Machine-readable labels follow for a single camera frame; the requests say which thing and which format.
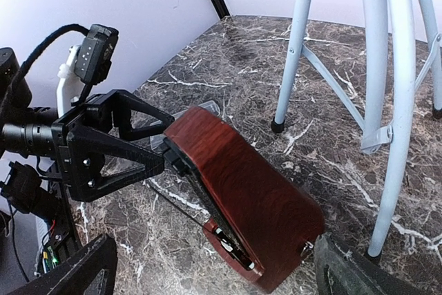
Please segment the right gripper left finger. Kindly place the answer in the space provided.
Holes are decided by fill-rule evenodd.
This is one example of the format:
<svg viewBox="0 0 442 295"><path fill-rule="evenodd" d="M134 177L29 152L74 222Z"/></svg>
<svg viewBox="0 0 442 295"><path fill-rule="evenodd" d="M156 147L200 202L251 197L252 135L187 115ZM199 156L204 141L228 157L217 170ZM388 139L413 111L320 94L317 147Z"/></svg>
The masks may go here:
<svg viewBox="0 0 442 295"><path fill-rule="evenodd" d="M73 257L23 288L24 294L112 294L117 271L116 242L100 235Z"/></svg>

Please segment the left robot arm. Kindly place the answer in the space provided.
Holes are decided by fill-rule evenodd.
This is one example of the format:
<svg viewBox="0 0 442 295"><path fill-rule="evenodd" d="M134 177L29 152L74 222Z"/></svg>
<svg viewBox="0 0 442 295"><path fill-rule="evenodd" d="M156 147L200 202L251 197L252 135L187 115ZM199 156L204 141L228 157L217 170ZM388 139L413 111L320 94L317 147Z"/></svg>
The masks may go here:
<svg viewBox="0 0 442 295"><path fill-rule="evenodd" d="M73 66L84 87L78 100L68 98L69 111L40 120L29 107L32 94L25 76L43 51L70 31L85 36ZM92 202L165 169L160 154L134 142L163 133L174 122L172 115L122 89L89 94L107 78L118 37L118 30L100 24L62 26L1 84L1 148L53 159L58 171L49 179L67 186L71 198L80 202Z"/></svg>

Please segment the light blue music stand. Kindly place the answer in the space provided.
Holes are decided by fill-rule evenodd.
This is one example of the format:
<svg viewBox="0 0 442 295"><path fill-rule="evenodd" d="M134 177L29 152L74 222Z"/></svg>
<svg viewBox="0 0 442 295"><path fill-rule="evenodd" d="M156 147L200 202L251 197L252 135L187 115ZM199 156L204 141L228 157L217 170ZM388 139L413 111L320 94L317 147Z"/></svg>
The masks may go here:
<svg viewBox="0 0 442 295"><path fill-rule="evenodd" d="M433 80L432 115L441 118L441 34L432 0L363 0L366 44L365 110L360 112L324 64L304 45L311 0L296 0L278 105L271 122L281 133L300 57L322 75L362 129L361 151L384 144L390 153L381 204L366 257L373 263L389 231L410 145L415 94L427 74Z"/></svg>

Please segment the dark red wooden metronome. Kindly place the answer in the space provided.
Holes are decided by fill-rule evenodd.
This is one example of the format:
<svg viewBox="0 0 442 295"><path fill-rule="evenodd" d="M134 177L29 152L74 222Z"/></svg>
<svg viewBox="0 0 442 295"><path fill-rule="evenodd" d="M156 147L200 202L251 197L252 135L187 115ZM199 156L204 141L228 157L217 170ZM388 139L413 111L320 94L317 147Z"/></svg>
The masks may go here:
<svg viewBox="0 0 442 295"><path fill-rule="evenodd" d="M262 292L274 291L324 232L321 208L235 129L206 117L164 157L209 212L203 231L221 257Z"/></svg>

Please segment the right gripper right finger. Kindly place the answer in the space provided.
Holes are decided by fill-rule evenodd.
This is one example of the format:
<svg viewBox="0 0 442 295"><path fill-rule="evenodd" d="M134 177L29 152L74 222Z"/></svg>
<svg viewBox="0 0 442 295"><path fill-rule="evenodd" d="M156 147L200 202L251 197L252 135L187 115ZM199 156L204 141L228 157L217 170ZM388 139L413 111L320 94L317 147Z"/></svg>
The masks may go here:
<svg viewBox="0 0 442 295"><path fill-rule="evenodd" d="M321 295L431 294L382 270L329 232L315 241L314 268Z"/></svg>

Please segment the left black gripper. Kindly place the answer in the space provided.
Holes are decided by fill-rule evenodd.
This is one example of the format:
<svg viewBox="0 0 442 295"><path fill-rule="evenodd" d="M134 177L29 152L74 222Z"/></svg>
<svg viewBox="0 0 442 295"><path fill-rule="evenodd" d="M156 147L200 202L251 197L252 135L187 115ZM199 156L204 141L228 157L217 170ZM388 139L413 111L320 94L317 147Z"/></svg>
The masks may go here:
<svg viewBox="0 0 442 295"><path fill-rule="evenodd" d="M16 116L1 127L1 148L54 160L57 170L49 177L79 202L162 173L160 155L127 141L162 134L175 121L122 89L94 95L58 119L53 108L18 111ZM119 137L108 134L113 129Z"/></svg>

